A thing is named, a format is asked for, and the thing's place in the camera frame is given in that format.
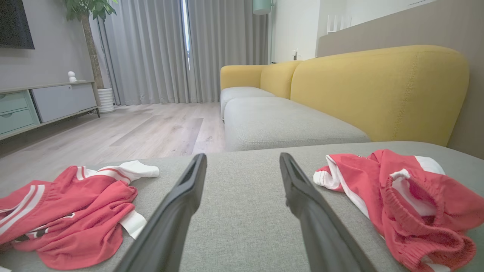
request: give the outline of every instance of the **red clothing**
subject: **red clothing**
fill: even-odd
[[[484,222],[484,198],[445,176],[433,159],[390,150],[326,159],[314,182],[344,192],[411,271],[453,271],[474,257],[476,246],[465,232]]]
[[[54,182],[32,181],[0,199],[0,244],[36,250],[54,269],[98,264],[122,243],[118,223],[137,195],[129,183],[157,175],[158,168],[134,161],[99,171],[71,166]]]

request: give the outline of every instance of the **plant foliage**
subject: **plant foliage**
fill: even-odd
[[[67,19],[80,19],[81,15],[90,16],[96,19],[100,17],[102,20],[106,19],[106,15],[111,13],[116,14],[116,11],[109,4],[108,0],[64,0],[67,7]]]

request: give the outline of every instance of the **television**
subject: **television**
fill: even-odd
[[[35,49],[22,0],[0,0],[0,47]]]

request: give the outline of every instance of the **ribbed white pot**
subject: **ribbed white pot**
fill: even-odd
[[[101,106],[99,107],[100,113],[108,113],[114,111],[114,98],[113,89],[99,89],[97,90],[99,94],[99,100],[101,101]]]

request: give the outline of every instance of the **wooden floor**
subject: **wooden floor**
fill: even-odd
[[[220,103],[120,106],[0,141],[0,197],[66,167],[224,150]]]

